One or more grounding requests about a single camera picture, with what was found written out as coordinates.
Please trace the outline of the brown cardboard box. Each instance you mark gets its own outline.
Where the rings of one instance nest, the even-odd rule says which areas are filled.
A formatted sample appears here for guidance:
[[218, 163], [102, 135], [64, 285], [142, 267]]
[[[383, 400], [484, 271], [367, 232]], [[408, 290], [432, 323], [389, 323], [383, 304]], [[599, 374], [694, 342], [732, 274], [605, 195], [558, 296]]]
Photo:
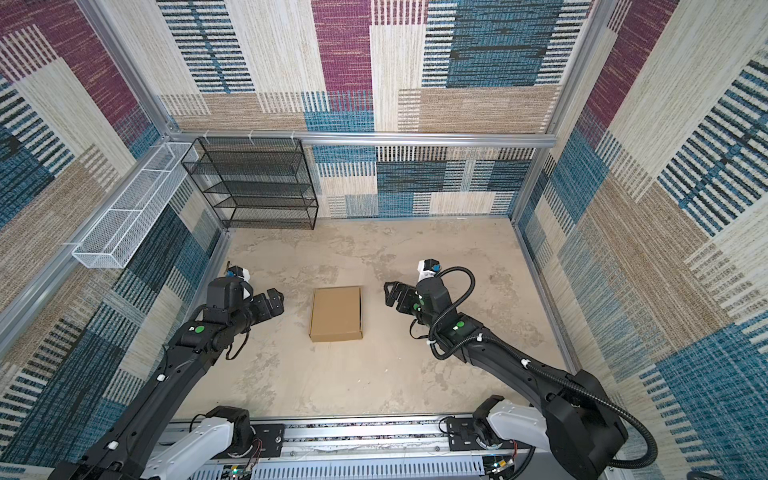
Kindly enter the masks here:
[[361, 340], [360, 286], [314, 290], [309, 337], [314, 343]]

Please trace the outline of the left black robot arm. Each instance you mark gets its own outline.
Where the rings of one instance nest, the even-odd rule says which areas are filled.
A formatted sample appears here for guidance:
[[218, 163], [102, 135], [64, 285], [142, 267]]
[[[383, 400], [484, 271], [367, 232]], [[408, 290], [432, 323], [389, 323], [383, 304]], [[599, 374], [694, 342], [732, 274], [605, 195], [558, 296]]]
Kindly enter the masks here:
[[53, 479], [187, 479], [219, 454], [250, 453], [255, 433], [247, 410], [216, 407], [159, 455], [156, 444], [193, 387], [220, 359], [232, 359], [237, 336], [282, 315], [276, 289], [257, 294], [233, 273], [212, 280], [206, 301], [174, 333], [153, 377], [108, 432], [76, 462], [61, 462]]

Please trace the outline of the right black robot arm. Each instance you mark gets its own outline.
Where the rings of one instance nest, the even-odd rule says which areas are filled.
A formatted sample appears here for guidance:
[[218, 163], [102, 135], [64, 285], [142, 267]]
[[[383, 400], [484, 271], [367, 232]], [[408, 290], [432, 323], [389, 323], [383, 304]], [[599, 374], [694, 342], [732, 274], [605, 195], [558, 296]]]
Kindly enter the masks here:
[[617, 454], [628, 440], [622, 417], [599, 380], [580, 370], [571, 374], [525, 354], [488, 327], [452, 307], [439, 279], [418, 287], [384, 284], [385, 304], [430, 327], [444, 310], [433, 335], [424, 338], [435, 357], [454, 357], [479, 368], [518, 392], [543, 417], [550, 452], [576, 479], [596, 479], [618, 466]]

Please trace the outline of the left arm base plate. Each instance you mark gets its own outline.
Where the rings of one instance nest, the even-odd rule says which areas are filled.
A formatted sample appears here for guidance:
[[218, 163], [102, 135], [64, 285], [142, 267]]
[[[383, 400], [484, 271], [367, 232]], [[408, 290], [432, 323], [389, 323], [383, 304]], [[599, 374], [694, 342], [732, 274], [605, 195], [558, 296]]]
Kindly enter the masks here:
[[229, 454], [222, 452], [213, 457], [214, 460], [248, 460], [262, 458], [278, 458], [283, 449], [286, 430], [285, 424], [252, 424], [253, 442], [244, 453]]

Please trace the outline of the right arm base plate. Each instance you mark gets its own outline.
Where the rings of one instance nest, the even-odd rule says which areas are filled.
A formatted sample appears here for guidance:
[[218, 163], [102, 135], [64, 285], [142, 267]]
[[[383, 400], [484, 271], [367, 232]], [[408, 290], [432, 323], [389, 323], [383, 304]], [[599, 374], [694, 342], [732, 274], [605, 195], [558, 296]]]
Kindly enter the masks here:
[[509, 451], [512, 453], [528, 450], [530, 445], [513, 440], [483, 440], [471, 417], [442, 417], [438, 430], [447, 439], [451, 452], [465, 451]]

